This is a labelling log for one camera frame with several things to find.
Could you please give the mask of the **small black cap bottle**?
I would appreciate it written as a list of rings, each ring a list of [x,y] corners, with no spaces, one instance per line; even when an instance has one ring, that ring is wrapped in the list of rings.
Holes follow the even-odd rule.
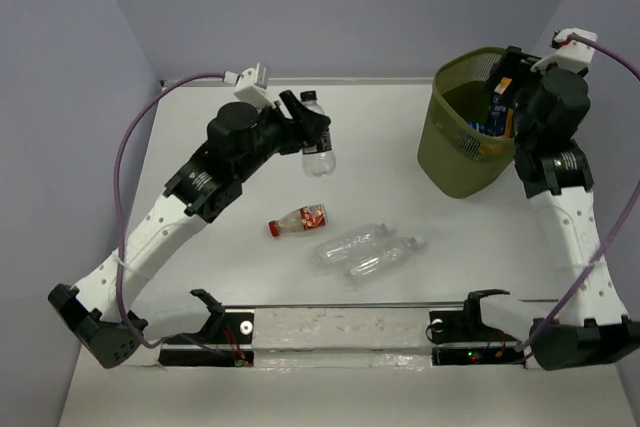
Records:
[[[315,90],[301,93],[302,104],[317,114],[325,114],[320,106]],[[327,129],[320,141],[315,145],[302,150],[303,171],[308,177],[322,177],[332,175],[336,170],[336,156],[333,151],[330,130]]]

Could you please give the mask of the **orange juice bottle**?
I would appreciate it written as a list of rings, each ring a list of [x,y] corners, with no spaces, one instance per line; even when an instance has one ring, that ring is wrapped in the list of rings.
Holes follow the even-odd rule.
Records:
[[[482,144],[482,153],[497,154],[501,146],[496,143],[496,139],[509,140],[512,136],[513,110],[503,102],[503,95],[511,83],[511,78],[503,77],[491,94],[488,115],[481,133],[492,137],[493,141]]]

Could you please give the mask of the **blue label bottle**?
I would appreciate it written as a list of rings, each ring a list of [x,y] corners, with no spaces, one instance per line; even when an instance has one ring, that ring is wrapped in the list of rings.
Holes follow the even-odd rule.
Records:
[[[481,135],[493,137],[493,129],[486,122],[470,121],[469,126]]]

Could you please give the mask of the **red cap red label bottle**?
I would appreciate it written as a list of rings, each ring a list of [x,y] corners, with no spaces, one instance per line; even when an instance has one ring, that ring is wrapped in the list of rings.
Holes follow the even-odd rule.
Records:
[[[326,224],[325,206],[315,204],[300,207],[280,219],[271,220],[268,229],[273,237],[280,237],[313,231],[325,227]]]

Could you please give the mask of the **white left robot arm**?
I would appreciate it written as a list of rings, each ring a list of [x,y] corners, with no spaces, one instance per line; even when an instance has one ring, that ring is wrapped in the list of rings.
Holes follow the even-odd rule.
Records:
[[[215,339],[225,309],[204,289],[144,315],[133,305],[146,285],[192,237],[242,194],[242,185],[273,155],[289,155],[321,140],[329,117],[283,91],[271,107],[223,105],[207,139],[166,183],[150,212],[126,232],[110,257],[73,285],[59,284],[48,301],[67,328],[105,369],[145,346],[172,337],[198,347]]]

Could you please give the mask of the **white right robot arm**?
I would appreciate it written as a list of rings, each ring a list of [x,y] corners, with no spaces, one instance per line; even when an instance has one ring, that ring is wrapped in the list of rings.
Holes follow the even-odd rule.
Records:
[[[592,56],[583,44],[565,44],[547,58],[509,47],[486,82],[514,112],[516,172],[564,294],[543,312],[504,290],[471,292],[460,326],[473,339],[493,330],[507,334],[523,357],[547,371],[612,364],[639,348],[639,324],[619,298],[604,257],[621,226],[599,237],[593,176],[574,139],[591,106],[585,76]]]

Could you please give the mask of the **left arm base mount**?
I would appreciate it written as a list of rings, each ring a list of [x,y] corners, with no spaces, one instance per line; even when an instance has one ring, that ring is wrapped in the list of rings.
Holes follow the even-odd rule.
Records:
[[[165,367],[251,368],[255,311],[227,309],[203,289],[191,294],[204,303],[208,317],[196,333],[170,337],[161,347],[158,363]]]

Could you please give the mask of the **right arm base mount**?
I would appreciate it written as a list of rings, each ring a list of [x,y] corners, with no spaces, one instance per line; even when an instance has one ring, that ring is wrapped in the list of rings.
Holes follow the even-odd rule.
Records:
[[[434,366],[519,365],[527,367],[527,356],[515,349],[516,339],[481,321],[480,300],[507,296],[508,291],[487,289],[467,295],[458,310],[429,313],[425,336],[432,344]]]

